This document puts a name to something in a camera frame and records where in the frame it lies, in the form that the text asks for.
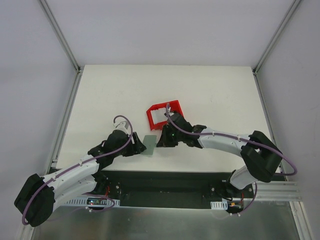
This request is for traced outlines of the green leather card holder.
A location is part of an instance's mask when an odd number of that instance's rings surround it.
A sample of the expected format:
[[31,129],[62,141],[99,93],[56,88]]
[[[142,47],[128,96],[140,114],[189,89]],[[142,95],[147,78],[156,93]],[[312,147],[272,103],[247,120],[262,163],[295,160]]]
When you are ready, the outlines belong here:
[[152,156],[156,147],[157,136],[156,135],[145,135],[142,141],[146,149],[141,153],[144,156]]

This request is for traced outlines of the red plastic card bin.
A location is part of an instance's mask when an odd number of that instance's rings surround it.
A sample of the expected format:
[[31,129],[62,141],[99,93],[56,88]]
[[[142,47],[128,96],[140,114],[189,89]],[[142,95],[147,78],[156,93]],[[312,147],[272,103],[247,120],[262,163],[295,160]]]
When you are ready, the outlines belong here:
[[167,123],[166,106],[169,103],[170,113],[179,113],[184,115],[178,100],[172,100],[169,102],[157,103],[152,105],[147,111],[147,119],[150,130],[162,130],[163,126]]

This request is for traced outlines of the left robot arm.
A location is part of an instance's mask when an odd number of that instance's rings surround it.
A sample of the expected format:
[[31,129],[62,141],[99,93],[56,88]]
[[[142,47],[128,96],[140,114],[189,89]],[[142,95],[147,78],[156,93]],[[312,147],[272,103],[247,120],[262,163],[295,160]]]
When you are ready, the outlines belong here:
[[109,183],[101,171],[119,156],[131,157],[146,149],[136,132],[114,130],[78,163],[44,176],[29,176],[14,201],[23,225],[41,225],[59,206],[78,195],[105,195]]

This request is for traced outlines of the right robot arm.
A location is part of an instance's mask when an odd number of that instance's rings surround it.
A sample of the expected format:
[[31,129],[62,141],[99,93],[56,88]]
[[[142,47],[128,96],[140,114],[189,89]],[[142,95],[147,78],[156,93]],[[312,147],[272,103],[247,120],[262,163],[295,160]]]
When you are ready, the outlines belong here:
[[225,192],[237,197],[243,189],[256,181],[269,183],[276,175],[282,158],[280,150],[261,131],[249,135],[235,135],[205,125],[191,125],[174,113],[162,127],[158,148],[174,148],[180,142],[199,149],[215,149],[241,157],[244,166],[234,170],[225,183]]

